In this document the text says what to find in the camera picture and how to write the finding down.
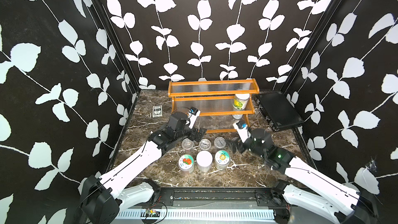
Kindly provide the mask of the small seed jar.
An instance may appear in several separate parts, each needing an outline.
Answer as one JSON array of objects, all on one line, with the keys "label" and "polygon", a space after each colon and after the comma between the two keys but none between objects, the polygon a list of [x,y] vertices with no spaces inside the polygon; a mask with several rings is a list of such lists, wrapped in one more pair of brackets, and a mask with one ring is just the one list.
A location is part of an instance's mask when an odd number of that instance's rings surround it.
[{"label": "small seed jar", "polygon": [[185,152],[191,152],[194,148],[194,141],[186,138],[182,141],[181,147]]},{"label": "small seed jar", "polygon": [[201,151],[209,151],[211,148],[211,141],[208,139],[202,139],[199,142],[199,148]]},{"label": "small seed jar", "polygon": [[214,147],[217,150],[225,149],[226,145],[227,145],[226,140],[223,137],[216,137],[214,139]]}]

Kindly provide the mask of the green label large jar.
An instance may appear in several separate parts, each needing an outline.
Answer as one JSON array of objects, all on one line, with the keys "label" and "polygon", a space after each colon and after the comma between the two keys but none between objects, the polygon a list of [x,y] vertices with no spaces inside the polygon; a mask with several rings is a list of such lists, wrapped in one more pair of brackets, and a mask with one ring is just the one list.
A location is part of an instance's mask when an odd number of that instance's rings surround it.
[{"label": "green label large jar", "polygon": [[250,93],[235,94],[233,107],[239,111],[245,110],[249,99],[250,99]]}]

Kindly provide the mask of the yellow green label jar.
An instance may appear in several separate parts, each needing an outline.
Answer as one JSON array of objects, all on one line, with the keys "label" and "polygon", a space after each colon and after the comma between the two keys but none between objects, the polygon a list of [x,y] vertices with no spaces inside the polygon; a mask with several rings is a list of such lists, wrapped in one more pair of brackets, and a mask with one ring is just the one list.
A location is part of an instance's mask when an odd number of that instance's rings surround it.
[{"label": "yellow green label jar", "polygon": [[215,153],[214,161],[219,170],[225,170],[230,160],[230,155],[226,150],[219,150]]}]

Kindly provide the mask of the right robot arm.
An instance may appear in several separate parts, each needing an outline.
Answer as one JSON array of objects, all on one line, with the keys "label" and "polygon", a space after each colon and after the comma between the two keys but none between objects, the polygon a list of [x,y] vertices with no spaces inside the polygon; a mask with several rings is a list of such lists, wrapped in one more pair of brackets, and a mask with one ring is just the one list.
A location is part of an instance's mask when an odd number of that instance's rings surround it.
[{"label": "right robot arm", "polygon": [[379,222],[375,197],[368,191],[349,188],[315,170],[292,152],[276,146],[271,134],[264,129],[252,129],[243,121],[233,126],[239,135],[227,141],[233,151],[250,151],[261,157],[271,170],[310,189],[305,191],[281,180],[271,189],[273,200],[302,207],[334,224]]}]

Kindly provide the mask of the orange wooden shelf rack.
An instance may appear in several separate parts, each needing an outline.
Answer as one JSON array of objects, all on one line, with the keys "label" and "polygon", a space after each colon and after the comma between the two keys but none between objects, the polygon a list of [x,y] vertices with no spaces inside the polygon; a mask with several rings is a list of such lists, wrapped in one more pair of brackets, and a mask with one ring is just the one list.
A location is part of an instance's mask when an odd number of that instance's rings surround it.
[{"label": "orange wooden shelf rack", "polygon": [[[250,124],[248,116],[255,113],[252,96],[259,93],[255,79],[169,82],[168,88],[173,111],[194,107],[201,117],[242,115],[247,124]],[[233,107],[236,94],[249,95],[242,110]]]}]

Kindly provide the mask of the red label large jar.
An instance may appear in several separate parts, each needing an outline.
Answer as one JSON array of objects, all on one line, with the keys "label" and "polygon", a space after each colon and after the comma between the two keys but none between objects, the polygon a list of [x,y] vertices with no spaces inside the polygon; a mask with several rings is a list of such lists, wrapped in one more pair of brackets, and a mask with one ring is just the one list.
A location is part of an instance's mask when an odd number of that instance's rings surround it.
[{"label": "red label large jar", "polygon": [[182,173],[192,173],[194,171],[194,158],[189,154],[182,155],[178,160],[178,167]]}]

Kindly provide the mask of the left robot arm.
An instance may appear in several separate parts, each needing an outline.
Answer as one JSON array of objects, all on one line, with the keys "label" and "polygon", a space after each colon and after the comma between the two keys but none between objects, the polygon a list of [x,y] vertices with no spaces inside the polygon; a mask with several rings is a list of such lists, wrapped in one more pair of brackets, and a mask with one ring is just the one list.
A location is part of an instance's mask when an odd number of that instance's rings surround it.
[{"label": "left robot arm", "polygon": [[160,159],[186,138],[200,141],[205,128],[195,128],[200,110],[191,107],[187,113],[173,112],[167,124],[152,132],[147,141],[128,159],[100,177],[88,177],[82,186],[74,222],[86,217],[92,224],[110,224],[121,210],[148,202],[157,185],[146,181],[138,186],[128,184],[149,165]]}]

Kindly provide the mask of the white large jar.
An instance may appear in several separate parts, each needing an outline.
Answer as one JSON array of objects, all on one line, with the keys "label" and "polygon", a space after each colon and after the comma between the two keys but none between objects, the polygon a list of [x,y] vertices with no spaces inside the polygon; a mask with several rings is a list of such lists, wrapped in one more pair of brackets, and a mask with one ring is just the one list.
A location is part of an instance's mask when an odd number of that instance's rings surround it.
[{"label": "white large jar", "polygon": [[212,154],[207,150],[200,151],[197,154],[197,167],[200,172],[208,172],[212,166],[212,161]]}]

